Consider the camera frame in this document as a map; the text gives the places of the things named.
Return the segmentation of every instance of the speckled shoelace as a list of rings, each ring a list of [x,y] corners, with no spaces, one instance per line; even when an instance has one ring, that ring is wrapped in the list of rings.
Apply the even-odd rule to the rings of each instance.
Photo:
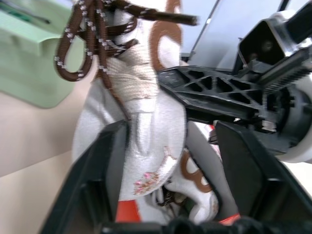
[[[119,9],[127,12],[133,17],[124,25],[108,26],[106,14],[108,10]],[[133,39],[124,44],[116,45],[108,37],[115,37],[132,32],[137,26],[137,18],[144,20],[161,20],[188,25],[196,25],[197,17],[182,14],[171,14],[159,12],[156,9],[144,8],[130,4],[124,0],[79,0],[73,7],[68,26],[64,29],[60,39],[57,53],[55,55],[55,67],[59,75],[68,81],[79,81],[83,79],[91,69],[94,55],[98,55],[98,77],[103,81],[104,86],[112,93],[113,97],[122,104],[112,89],[107,69],[107,58],[116,57],[138,43]],[[85,40],[84,62],[76,72],[66,70],[66,54],[74,41],[79,36]]]

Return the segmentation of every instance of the beige fabric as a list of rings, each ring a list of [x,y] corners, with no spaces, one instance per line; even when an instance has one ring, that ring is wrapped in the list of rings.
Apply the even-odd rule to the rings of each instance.
[[[118,58],[109,58],[107,65],[113,90],[122,101],[157,96],[157,78],[146,46],[137,44]]]

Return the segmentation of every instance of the green container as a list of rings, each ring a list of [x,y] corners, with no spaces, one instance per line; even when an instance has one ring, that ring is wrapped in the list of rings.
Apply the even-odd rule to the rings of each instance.
[[[9,1],[51,23],[22,12],[8,14],[0,3],[5,9],[0,10],[0,91],[42,108],[55,107],[74,87],[54,68],[54,54],[71,9],[55,0]],[[83,47],[83,41],[75,38],[66,58],[67,70],[79,69]]]

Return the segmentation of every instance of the brown trim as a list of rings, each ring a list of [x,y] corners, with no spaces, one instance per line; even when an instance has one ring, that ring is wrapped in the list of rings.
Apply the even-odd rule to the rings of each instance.
[[[175,13],[175,8],[181,7],[180,0],[167,0],[166,12]],[[158,57],[159,41],[163,36],[170,37],[177,44],[182,43],[182,31],[177,23],[157,21],[153,24],[149,38],[152,66],[156,71],[165,69]]]
[[[187,179],[191,180],[195,183],[196,187],[202,191],[203,193],[209,193],[212,191],[212,188],[210,184],[203,185],[201,183],[201,179],[204,177],[203,173],[201,172],[200,169],[198,169],[194,173],[189,173],[187,171],[187,161],[190,159],[190,152],[189,151],[184,151],[182,159],[181,159],[181,172],[182,175]]]

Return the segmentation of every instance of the shoelace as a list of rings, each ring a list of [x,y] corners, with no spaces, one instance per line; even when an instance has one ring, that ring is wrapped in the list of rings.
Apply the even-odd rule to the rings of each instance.
[[[132,17],[127,24],[108,26],[105,11],[112,9],[122,10],[134,17]],[[195,16],[159,12],[156,9],[130,4],[125,0],[79,0],[73,7],[68,26],[63,32],[57,54],[55,55],[55,67],[59,75],[68,81],[79,81],[83,79],[91,69],[94,55],[98,55],[98,76],[102,79],[104,86],[112,93],[113,97],[122,107],[121,100],[112,89],[112,83],[107,69],[107,58],[120,55],[138,42],[133,39],[124,44],[115,45],[108,37],[115,37],[132,32],[137,26],[137,18],[188,25],[197,24],[197,17]],[[82,31],[80,27],[83,19],[85,31]],[[86,41],[86,47],[84,49],[85,59],[78,71],[69,72],[66,70],[65,59],[75,36],[80,36]]]
[[[152,198],[152,206],[164,213],[164,215],[166,215],[169,219],[173,219],[178,216],[178,214],[176,214],[176,211],[174,211],[174,208],[172,206],[173,204],[179,206],[180,209],[183,209],[187,212],[184,207],[187,197],[181,195],[183,197],[182,201],[177,202],[177,195],[181,194],[171,192],[167,190],[164,186],[162,186],[150,194]]]

